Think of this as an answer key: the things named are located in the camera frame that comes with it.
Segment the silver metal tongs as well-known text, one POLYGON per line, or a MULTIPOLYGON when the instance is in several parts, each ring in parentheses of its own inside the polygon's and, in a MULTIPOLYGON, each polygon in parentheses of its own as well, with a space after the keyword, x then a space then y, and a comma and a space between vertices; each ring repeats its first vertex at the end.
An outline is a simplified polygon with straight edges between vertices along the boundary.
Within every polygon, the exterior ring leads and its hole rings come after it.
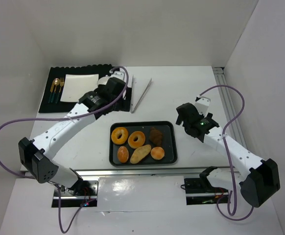
POLYGON ((131 98, 131 106, 130 113, 135 113, 138 106, 141 104, 143 98, 148 92, 150 86, 152 84, 152 78, 146 81, 139 81, 138 78, 132 76, 132 98, 131 98))

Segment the brown chocolate croissant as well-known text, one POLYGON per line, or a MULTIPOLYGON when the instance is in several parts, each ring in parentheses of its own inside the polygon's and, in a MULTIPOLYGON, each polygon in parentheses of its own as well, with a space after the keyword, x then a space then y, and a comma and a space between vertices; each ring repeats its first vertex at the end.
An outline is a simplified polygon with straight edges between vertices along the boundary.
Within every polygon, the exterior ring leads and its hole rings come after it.
POLYGON ((163 133, 155 127, 150 128, 149 140, 158 147, 162 146, 163 133))

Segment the long tan bread loaf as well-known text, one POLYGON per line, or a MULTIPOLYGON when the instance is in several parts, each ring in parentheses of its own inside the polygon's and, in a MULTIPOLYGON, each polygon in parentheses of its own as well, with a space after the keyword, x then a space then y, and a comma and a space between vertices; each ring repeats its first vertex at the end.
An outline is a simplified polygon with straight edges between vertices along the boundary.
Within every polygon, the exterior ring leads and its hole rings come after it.
POLYGON ((131 164, 139 163, 142 159, 144 159, 150 153, 150 151, 151 151, 151 145, 149 144, 138 147, 133 152, 130 158, 130 163, 131 164))

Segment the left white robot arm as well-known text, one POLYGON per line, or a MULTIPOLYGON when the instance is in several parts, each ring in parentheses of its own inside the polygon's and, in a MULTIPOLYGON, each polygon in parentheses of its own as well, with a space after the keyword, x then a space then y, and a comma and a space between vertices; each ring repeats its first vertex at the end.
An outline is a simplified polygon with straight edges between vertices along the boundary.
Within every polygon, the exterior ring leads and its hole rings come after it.
POLYGON ((88 187, 76 171, 59 165, 53 158, 84 127, 114 110, 112 101, 122 96, 124 77, 120 71, 111 74, 106 85, 85 93, 64 121, 56 123, 32 140, 23 138, 19 141, 21 163, 40 184, 59 184, 75 193, 88 187))

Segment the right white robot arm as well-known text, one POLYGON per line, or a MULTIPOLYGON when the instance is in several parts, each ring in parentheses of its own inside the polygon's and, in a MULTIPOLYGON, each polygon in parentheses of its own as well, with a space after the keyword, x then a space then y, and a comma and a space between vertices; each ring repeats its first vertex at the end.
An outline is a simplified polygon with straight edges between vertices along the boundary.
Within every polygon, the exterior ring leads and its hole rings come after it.
POLYGON ((223 129, 213 120, 211 113, 204 116, 191 103, 182 104, 176 111, 177 125, 182 125, 188 135, 230 159, 238 171, 237 174, 232 174, 230 171, 210 166, 199 175, 204 186, 228 191, 239 189, 243 199, 255 208, 260 207, 280 189, 275 161, 262 159, 230 136, 223 134, 223 129))

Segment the oval orange bread roll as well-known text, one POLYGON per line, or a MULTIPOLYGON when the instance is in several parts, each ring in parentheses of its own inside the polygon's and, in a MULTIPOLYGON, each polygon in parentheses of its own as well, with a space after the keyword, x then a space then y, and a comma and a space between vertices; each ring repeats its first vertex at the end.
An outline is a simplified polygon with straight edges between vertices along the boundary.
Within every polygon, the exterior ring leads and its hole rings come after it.
POLYGON ((129 158, 129 151, 126 148, 126 146, 120 146, 117 152, 117 158, 119 160, 119 162, 126 163, 128 161, 129 158))

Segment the white square plate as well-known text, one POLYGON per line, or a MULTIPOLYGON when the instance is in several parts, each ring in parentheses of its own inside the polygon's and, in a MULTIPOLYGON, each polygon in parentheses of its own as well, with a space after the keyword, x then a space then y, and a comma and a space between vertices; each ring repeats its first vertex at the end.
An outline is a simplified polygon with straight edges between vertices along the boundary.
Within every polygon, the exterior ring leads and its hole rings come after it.
POLYGON ((85 93, 97 88, 98 74, 67 74, 60 98, 61 102, 77 102, 85 93))

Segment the round orange bun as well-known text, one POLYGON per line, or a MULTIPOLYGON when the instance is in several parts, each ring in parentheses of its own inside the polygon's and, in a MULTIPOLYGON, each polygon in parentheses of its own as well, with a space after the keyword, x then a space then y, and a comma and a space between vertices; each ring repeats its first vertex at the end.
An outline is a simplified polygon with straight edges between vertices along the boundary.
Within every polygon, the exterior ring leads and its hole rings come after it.
POLYGON ((162 147, 154 147, 151 149, 150 155, 155 160, 161 160, 165 156, 165 151, 162 147))

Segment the black cloth placemat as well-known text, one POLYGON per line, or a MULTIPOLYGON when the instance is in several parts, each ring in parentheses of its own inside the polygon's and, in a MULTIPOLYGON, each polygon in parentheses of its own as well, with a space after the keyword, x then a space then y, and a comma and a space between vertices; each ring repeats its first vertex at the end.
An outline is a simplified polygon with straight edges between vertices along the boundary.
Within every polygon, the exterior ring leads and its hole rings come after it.
POLYGON ((53 87, 53 81, 58 78, 65 78, 66 75, 89 75, 98 74, 100 77, 109 74, 112 69, 111 64, 88 65, 83 67, 52 67, 44 91, 44 95, 40 104, 39 113, 64 113, 70 111, 75 102, 62 102, 63 89, 60 86, 53 87))

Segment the black rectangular tray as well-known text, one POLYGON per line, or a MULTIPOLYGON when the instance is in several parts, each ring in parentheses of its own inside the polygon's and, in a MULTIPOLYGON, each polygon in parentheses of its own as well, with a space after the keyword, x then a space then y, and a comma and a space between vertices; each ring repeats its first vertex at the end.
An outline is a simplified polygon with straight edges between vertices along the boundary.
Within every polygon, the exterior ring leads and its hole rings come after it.
POLYGON ((120 122, 110 127, 111 165, 166 165, 176 161, 174 128, 169 121, 120 122))

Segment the white handled cup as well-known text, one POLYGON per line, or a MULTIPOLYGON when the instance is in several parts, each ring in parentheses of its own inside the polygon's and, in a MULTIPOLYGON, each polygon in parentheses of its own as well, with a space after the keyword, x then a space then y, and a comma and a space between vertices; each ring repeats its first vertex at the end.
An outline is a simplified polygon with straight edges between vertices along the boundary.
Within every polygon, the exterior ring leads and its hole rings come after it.
POLYGON ((109 80, 110 76, 105 76, 105 77, 102 77, 98 80, 97 82, 97 86, 105 86, 109 80))

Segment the aluminium rail front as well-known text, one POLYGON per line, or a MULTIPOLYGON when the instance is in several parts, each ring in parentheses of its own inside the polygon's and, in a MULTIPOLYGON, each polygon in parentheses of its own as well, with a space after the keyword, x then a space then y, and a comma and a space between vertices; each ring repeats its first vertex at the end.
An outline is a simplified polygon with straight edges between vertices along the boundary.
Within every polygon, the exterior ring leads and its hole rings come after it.
POLYGON ((184 168, 114 168, 114 169, 94 169, 94 170, 76 170, 81 177, 86 176, 143 176, 143 175, 189 175, 199 174, 207 167, 184 167, 184 168))

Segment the aluminium rail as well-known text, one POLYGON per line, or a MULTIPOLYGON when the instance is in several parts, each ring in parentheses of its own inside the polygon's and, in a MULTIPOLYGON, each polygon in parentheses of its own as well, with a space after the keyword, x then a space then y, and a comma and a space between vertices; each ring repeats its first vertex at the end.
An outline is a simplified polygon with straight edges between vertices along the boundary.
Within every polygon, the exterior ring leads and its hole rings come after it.
MULTIPOLYGON (((227 85, 225 75, 224 75, 224 69, 222 67, 212 67, 214 77, 216 80, 216 83, 218 85, 227 85)), ((218 88, 221 101, 223 104, 223 108, 225 110, 225 115, 227 121, 230 121, 232 118, 234 118, 237 115, 237 111, 235 110, 234 103, 232 100, 231 92, 232 90, 229 88, 221 87, 218 88)), ((247 148, 240 123, 238 119, 234 120, 226 131, 233 139, 235 139, 238 143, 240 143, 243 147, 247 148)))
POLYGON ((81 177, 86 176, 143 176, 143 175, 189 175, 199 174, 207 167, 184 167, 184 168, 114 168, 114 169, 94 169, 94 170, 76 170, 81 177))

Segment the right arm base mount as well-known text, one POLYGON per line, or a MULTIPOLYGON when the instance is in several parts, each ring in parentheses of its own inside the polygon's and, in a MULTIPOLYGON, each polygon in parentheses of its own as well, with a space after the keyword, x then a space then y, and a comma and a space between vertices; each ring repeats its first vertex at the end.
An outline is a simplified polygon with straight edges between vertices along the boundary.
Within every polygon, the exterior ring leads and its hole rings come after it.
POLYGON ((212 205, 220 199, 221 204, 228 201, 228 191, 223 188, 206 187, 201 184, 199 178, 185 178, 180 186, 186 194, 186 204, 189 205, 212 205))

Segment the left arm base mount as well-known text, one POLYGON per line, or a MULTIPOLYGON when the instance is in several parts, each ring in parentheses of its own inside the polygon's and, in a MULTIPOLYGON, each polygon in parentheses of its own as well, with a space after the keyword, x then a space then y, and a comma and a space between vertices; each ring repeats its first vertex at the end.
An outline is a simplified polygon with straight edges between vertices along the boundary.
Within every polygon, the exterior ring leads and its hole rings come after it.
POLYGON ((84 181, 79 189, 66 188, 60 185, 54 189, 51 207, 58 208, 61 197, 62 208, 97 207, 98 179, 84 181))

